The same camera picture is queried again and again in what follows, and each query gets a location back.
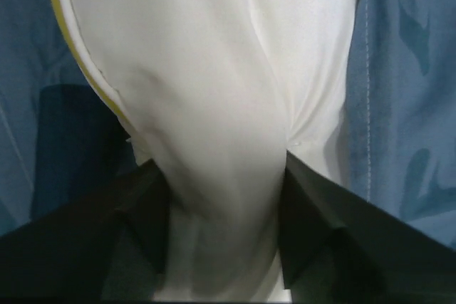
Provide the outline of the blue letter print pillowcase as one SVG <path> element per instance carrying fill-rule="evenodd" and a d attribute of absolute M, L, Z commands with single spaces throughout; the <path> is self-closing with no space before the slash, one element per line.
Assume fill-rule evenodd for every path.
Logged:
<path fill-rule="evenodd" d="M 455 0 L 361 0 L 348 62 L 352 190 L 455 245 Z M 50 0 L 1 0 L 1 232 L 133 168 Z"/>

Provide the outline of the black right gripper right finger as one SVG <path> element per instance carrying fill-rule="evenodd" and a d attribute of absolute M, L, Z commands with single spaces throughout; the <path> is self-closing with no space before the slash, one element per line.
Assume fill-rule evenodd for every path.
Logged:
<path fill-rule="evenodd" d="M 279 204 L 284 284 L 294 303 L 453 303 L 455 252 L 286 159 Z"/>

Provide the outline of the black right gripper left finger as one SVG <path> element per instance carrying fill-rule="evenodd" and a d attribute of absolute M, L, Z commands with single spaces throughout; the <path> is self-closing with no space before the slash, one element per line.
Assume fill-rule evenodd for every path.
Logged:
<path fill-rule="evenodd" d="M 4 298 L 150 299 L 170 191 L 154 162 L 1 238 Z"/>

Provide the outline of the white pillow with yellow edge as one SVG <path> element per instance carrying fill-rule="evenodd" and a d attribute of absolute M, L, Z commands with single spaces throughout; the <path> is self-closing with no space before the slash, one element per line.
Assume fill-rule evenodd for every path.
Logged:
<path fill-rule="evenodd" d="M 357 0 L 51 0 L 86 79 L 172 190 L 160 300 L 289 302 L 292 153 L 343 181 Z"/>

